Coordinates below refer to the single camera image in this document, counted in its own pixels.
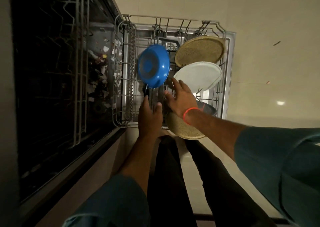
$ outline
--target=black pants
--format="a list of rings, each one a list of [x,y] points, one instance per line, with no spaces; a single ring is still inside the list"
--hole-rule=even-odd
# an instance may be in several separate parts
[[[276,226],[229,175],[222,162],[198,140],[185,140],[198,168],[206,200],[217,227]],[[161,137],[147,198],[153,226],[197,226],[183,180],[178,148]]]

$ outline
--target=sleeve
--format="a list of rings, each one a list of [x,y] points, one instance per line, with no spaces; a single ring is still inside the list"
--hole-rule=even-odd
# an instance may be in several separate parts
[[[63,227],[149,226],[149,206],[131,177],[115,175],[92,194]]]
[[[288,220],[320,226],[320,128],[248,127],[238,136],[239,169]]]

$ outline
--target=hand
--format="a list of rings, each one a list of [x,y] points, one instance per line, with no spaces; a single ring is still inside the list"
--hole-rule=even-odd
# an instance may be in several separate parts
[[[197,108],[198,104],[190,88],[183,83],[182,80],[179,80],[178,82],[175,78],[172,78],[172,83],[176,91],[176,98],[168,91],[164,91],[164,94],[171,110],[177,114],[178,117],[183,118],[183,114],[186,110],[191,107]]]
[[[149,106],[148,96],[145,96],[139,109],[139,137],[149,136],[156,138],[162,127],[162,121],[162,104],[158,102],[154,112],[152,113]]]

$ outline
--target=red thread wristband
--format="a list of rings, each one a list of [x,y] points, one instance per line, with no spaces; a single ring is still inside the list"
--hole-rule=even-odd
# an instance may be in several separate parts
[[[200,109],[197,108],[197,107],[190,107],[189,109],[187,109],[187,110],[184,112],[184,114],[183,114],[183,121],[184,121],[186,124],[188,124],[188,123],[186,122],[186,120],[185,120],[186,114],[187,114],[187,112],[189,112],[190,110],[193,110],[193,109],[200,110]]]

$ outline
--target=beige plate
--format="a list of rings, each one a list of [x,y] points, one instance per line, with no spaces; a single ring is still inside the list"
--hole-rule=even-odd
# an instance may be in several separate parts
[[[173,112],[167,113],[165,117],[167,126],[171,132],[183,139],[197,140],[204,138],[205,135],[198,129],[186,124],[180,117]]]
[[[200,36],[182,44],[174,61],[178,67],[195,62],[217,63],[225,51],[225,40],[215,36]]]

